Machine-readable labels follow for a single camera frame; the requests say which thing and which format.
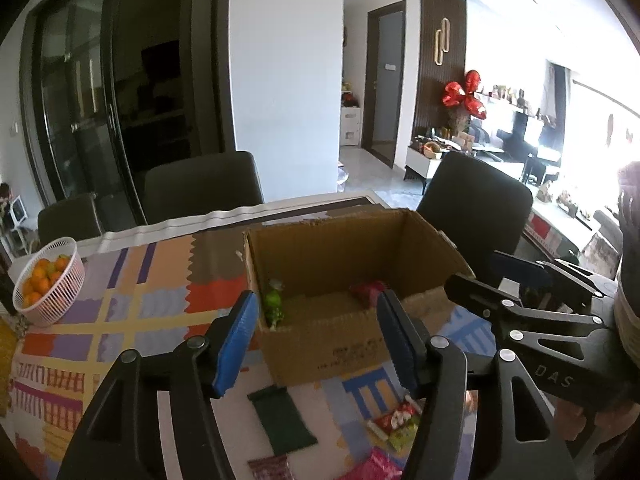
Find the basket of oranges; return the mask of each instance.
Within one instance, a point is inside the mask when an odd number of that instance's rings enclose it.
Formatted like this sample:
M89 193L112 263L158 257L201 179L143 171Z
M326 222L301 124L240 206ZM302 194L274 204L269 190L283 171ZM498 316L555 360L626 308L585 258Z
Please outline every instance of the basket of oranges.
M36 326L54 324L78 297L84 266L73 238L45 245L22 270L14 288L14 307Z

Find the cardboard box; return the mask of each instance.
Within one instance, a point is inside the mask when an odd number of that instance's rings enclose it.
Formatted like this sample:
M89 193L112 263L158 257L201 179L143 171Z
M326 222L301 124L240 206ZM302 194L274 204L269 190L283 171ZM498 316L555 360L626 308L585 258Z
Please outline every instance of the cardboard box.
M281 386L389 359L375 309L359 303L348 292L350 285L382 280L400 300L418 298L413 305L423 317L428 306L417 294L443 285L453 273L472 275L448 240L405 209L269 226L244 236L249 286L260 302L271 278L284 284L284 320L272 331L261 315L256 331L271 376ZM442 295L438 302L441 311Z

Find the heart-shaped balloon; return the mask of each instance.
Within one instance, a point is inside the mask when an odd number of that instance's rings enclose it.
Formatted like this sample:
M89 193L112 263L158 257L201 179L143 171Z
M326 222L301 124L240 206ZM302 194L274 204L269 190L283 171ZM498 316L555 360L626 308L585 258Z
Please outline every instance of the heart-shaped balloon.
M444 87L444 96L442 97L442 104L446 107L452 107L459 105L465 100L465 91L462 85L457 81L451 81Z
M465 76L465 90L466 93L472 94L480 86L481 79L478 70L469 70Z
M468 95L465 97L465 108L474 117L486 119L486 107L475 97Z

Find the tablecloth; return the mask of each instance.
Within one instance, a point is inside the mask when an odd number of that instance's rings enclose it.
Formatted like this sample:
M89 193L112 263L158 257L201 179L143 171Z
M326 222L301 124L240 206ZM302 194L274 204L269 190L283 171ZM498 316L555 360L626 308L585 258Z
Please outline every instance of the tablecloth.
M312 216L353 211L349 208ZM83 411L122 350L136 348L143 356L171 351L228 313L246 288L244 229L207 230L89 257L85 282L72 308L51 327L31 328L12 364L16 447L38 478L56 477ZM495 351L489 324L460 307L442 334L467 351ZM252 478L247 460L272 454L246 398L271 382L253 341L235 387L223 399L212 401L226 452L241 480ZM292 387L289 393L319 441L292 453L291 467L297 478L326 480L364 459L373 445L383 446L366 430L364 421L393 409L403 390L388 362L349 376ZM168 394L160 393L158 402L167 475L179 479ZM460 478L466 478L468 472L473 430L470 415L459 459Z

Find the wicker basket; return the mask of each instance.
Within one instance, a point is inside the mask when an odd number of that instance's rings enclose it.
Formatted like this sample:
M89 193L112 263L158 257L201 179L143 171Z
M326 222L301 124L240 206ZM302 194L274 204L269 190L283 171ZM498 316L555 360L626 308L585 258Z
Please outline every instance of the wicker basket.
M42 258L55 261L60 254L71 256L60 278L36 303L23 308L22 286L30 278L38 261ZM58 238L45 245L20 273L14 288L14 307L36 326L52 325L69 310L78 297L83 283L84 266L78 255L76 241L69 237Z

